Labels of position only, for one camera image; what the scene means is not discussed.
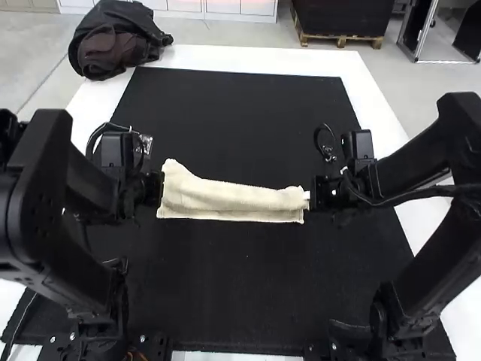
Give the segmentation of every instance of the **towel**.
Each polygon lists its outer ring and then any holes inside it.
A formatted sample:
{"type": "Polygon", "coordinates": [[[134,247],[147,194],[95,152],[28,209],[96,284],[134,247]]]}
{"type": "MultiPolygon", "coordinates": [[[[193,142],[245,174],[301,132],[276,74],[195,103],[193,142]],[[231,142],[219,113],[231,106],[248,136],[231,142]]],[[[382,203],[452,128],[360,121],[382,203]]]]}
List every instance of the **towel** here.
{"type": "Polygon", "coordinates": [[[165,174],[158,218],[304,223],[308,209],[302,187],[273,190],[196,177],[175,159],[162,166],[165,174]]]}

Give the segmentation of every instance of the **table surface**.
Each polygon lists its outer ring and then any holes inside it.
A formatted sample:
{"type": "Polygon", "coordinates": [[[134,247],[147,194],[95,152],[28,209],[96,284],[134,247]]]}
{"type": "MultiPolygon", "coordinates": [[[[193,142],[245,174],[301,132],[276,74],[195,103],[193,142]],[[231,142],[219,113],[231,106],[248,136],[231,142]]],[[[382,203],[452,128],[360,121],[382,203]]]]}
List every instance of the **table surface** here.
{"type": "MultiPolygon", "coordinates": [[[[409,139],[376,85],[360,55],[355,51],[291,50],[251,47],[174,45],[149,67],[256,74],[340,77],[363,129],[373,135],[374,152],[382,158],[409,139]]],[[[105,82],[86,80],[67,107],[74,118],[72,142],[83,152],[87,139],[100,124],[110,120],[134,69],[105,82]]],[[[445,199],[422,199],[395,208],[414,254],[429,239],[449,209],[445,199]]],[[[25,287],[0,280],[0,329],[3,330],[25,287]]],[[[469,361],[481,354],[481,280],[475,281],[442,314],[443,325],[458,360],[469,361]]],[[[36,360],[40,346],[14,346],[10,360],[36,360]]],[[[174,361],[260,361],[284,356],[176,352],[174,361]]]]}

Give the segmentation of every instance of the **black case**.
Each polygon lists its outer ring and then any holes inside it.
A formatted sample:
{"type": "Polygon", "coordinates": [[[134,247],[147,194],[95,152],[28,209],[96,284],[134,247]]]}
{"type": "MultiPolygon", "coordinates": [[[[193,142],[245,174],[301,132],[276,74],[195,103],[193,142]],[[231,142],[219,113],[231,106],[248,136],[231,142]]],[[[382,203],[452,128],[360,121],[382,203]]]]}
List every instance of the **black case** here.
{"type": "Polygon", "coordinates": [[[394,0],[293,0],[311,35],[384,36],[394,0]]]}

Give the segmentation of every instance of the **black jacket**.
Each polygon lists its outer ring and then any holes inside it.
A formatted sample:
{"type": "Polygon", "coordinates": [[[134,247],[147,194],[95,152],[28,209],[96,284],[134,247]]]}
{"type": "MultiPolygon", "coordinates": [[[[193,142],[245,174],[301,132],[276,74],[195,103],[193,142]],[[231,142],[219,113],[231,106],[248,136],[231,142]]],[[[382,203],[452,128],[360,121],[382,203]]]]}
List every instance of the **black jacket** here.
{"type": "Polygon", "coordinates": [[[105,80],[159,59],[160,49],[173,41],[140,2],[101,0],[75,29],[68,59],[79,75],[105,80]]]}

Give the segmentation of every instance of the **wooden pallet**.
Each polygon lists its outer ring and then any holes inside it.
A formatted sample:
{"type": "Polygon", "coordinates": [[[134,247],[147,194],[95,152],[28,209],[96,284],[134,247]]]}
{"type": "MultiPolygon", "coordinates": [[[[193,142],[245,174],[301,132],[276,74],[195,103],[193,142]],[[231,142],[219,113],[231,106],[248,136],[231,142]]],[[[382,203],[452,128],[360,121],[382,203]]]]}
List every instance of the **wooden pallet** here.
{"type": "Polygon", "coordinates": [[[371,46],[379,50],[383,45],[383,36],[371,37],[371,36],[357,36],[357,35],[321,35],[321,34],[307,34],[302,30],[301,23],[293,6],[291,6],[291,15],[294,20],[295,30],[298,32],[299,41],[302,47],[307,46],[308,39],[335,39],[337,40],[337,47],[344,48],[347,40],[361,40],[372,41],[371,46]]]}

